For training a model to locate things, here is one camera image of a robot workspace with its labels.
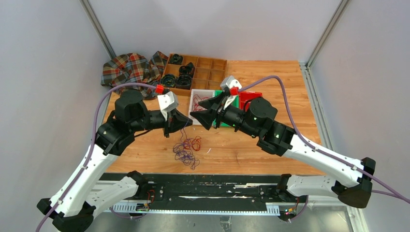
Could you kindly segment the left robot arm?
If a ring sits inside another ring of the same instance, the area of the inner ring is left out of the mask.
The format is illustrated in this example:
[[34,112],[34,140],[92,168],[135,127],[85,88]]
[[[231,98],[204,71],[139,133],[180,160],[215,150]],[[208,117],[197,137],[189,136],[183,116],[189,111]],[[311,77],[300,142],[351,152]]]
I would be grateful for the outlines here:
[[147,196],[148,181],[137,171],[99,192],[92,193],[92,189],[136,136],[161,129],[168,137],[192,125],[192,120],[177,110],[174,93],[168,91],[158,96],[158,101],[158,110],[148,110],[140,91],[123,92],[108,120],[94,128],[83,162],[53,197],[38,202],[37,208],[46,218],[52,219],[59,232],[83,232],[99,214],[121,200],[130,197],[141,200]]

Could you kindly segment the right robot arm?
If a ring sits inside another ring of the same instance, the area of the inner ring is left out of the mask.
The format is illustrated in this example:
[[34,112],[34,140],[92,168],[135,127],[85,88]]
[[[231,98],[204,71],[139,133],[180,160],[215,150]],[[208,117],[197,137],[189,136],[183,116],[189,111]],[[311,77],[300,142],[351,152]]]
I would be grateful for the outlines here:
[[327,196],[355,208],[366,208],[371,197],[372,179],[362,171],[375,171],[371,158],[353,159],[308,140],[285,124],[275,121],[277,109],[263,97],[248,103],[247,110],[225,105],[222,94],[201,101],[201,111],[191,112],[207,130],[225,123],[244,134],[257,138],[262,151],[306,163],[324,175],[299,176],[282,174],[276,187],[277,197],[287,202],[301,196]]

